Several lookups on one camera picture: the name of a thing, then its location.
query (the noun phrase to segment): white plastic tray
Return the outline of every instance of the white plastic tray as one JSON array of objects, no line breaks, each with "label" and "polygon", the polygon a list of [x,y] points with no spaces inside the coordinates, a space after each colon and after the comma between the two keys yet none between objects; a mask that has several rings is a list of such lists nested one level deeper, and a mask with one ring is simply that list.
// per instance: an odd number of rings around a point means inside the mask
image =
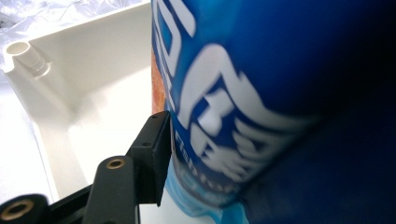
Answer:
[{"label": "white plastic tray", "polygon": [[[91,184],[97,165],[124,155],[151,113],[149,3],[127,7],[5,49],[14,91],[35,125],[52,192]],[[141,206],[142,223],[213,223]]]}]

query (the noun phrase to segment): black plastic part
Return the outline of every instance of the black plastic part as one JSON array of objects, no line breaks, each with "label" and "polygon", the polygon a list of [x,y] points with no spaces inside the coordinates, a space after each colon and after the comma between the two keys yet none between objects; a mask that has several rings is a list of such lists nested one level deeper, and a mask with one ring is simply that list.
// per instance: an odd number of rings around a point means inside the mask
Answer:
[{"label": "black plastic part", "polygon": [[91,192],[91,185],[69,195],[49,207],[50,223],[78,224],[82,222],[85,206]]},{"label": "black plastic part", "polygon": [[0,206],[0,223],[48,223],[49,204],[39,194],[14,198]]},{"label": "black plastic part", "polygon": [[[99,164],[93,185],[51,206],[43,195],[14,198],[0,206],[0,215],[6,217],[6,220],[0,217],[0,223],[140,223],[140,203],[161,204],[170,157],[170,115],[163,111],[148,118],[127,156],[109,158]],[[26,205],[25,200],[34,206]],[[25,205],[14,204],[19,201]],[[23,216],[10,218],[20,211]]]},{"label": "black plastic part", "polygon": [[163,111],[148,118],[127,152],[134,159],[138,203],[161,205],[171,153],[170,114]]},{"label": "black plastic part", "polygon": [[140,223],[130,157],[112,157],[99,164],[82,223]]}]

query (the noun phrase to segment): printed logo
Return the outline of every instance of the printed logo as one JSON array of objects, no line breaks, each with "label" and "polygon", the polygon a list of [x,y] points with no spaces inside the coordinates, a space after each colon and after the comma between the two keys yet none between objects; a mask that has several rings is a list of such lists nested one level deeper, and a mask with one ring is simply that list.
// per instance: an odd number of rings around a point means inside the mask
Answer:
[{"label": "printed logo", "polygon": [[[196,23],[191,12],[181,0],[170,0],[169,3],[182,28],[194,38]],[[167,99],[184,132],[190,133],[190,139],[181,139],[176,131],[180,153],[201,183],[217,191],[232,191],[237,185],[228,188],[200,174],[184,148],[186,142],[191,144],[196,156],[208,168],[227,176],[234,183],[245,183],[270,164],[318,118],[289,117],[268,109],[248,79],[248,76],[255,74],[246,75],[243,71],[236,71],[227,49],[219,44],[208,43],[203,46],[186,75],[176,74],[183,48],[179,27],[163,0],[153,0],[152,6],[157,52],[163,56],[159,57],[159,66],[168,88]],[[163,41],[160,16],[172,36],[168,48]],[[178,76],[184,79],[181,90],[171,91],[172,80],[180,78]],[[224,85],[217,86],[219,81]],[[170,92],[179,95],[177,108],[173,100],[176,97]],[[192,112],[202,101],[206,102],[206,108],[201,114],[195,115],[197,119],[193,119]],[[242,114],[245,119],[239,118],[237,114]],[[230,135],[227,138],[233,142],[233,147],[216,142],[224,129],[224,119],[230,116],[233,116],[234,130],[228,131]]]}]

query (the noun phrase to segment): white surface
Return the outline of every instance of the white surface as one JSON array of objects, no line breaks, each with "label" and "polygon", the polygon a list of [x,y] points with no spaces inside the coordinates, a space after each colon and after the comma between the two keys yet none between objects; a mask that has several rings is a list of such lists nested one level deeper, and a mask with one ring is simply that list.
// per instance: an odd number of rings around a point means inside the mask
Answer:
[{"label": "white surface", "polygon": [[[149,4],[128,7],[24,40],[5,54],[5,73],[33,121],[55,201],[90,184],[100,161],[125,154],[149,117],[150,18]],[[213,223],[184,215],[167,192],[160,208],[141,205],[141,219]]]}]

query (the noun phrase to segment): white plastic container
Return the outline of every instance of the white plastic container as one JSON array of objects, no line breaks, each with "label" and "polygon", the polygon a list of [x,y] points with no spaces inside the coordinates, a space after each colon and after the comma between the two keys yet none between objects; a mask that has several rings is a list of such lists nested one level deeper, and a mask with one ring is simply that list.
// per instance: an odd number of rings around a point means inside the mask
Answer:
[{"label": "white plastic container", "polygon": [[[151,10],[127,7],[60,31],[11,43],[5,74],[35,125],[52,197],[93,181],[104,159],[124,155],[151,113]],[[163,195],[141,206],[142,223],[190,218]]]}]

